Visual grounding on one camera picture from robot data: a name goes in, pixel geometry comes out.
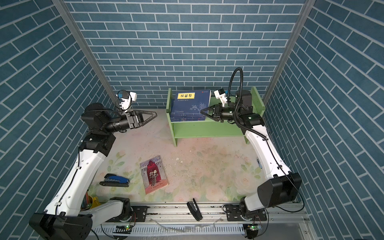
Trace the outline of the blue book yellow label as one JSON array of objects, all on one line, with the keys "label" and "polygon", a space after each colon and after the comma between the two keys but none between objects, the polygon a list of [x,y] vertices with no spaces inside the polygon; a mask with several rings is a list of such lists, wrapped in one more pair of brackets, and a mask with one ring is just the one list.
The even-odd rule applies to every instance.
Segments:
[{"label": "blue book yellow label", "polygon": [[204,121],[206,116],[201,110],[210,106],[210,100],[210,90],[175,93],[171,100],[171,122]]}]

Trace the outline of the red illustrated book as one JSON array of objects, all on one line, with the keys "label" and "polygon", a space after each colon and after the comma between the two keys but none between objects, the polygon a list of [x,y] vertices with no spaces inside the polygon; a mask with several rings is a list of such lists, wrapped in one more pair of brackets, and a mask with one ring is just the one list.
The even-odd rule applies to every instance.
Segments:
[{"label": "red illustrated book", "polygon": [[161,156],[140,163],[140,171],[146,195],[169,184]]}]

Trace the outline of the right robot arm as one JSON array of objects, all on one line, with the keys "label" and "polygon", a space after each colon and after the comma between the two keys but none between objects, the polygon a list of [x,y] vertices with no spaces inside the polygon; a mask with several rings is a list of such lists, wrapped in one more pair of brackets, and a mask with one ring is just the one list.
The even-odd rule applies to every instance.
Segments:
[{"label": "right robot arm", "polygon": [[241,199],[241,216],[254,220],[267,208],[279,208],[281,204],[295,200],[300,194],[302,178],[293,173],[279,156],[262,116],[254,113],[252,93],[240,86],[234,101],[230,100],[231,92],[224,89],[216,90],[214,95],[220,103],[201,110],[201,114],[216,122],[227,121],[239,127],[254,148],[257,163],[266,178],[254,194]]}]

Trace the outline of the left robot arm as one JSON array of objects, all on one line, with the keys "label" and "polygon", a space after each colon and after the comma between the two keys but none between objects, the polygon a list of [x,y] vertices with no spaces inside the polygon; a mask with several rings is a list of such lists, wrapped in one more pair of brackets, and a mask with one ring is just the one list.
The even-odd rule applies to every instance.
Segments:
[{"label": "left robot arm", "polygon": [[81,119],[89,132],[78,148],[77,159],[56,196],[42,213],[34,213],[29,225],[45,240],[85,240],[93,229],[110,219],[130,222],[135,214],[128,198],[83,211],[81,204],[99,167],[116,140],[115,133],[140,128],[157,117],[156,112],[131,110],[112,118],[113,110],[101,103],[86,107]]}]

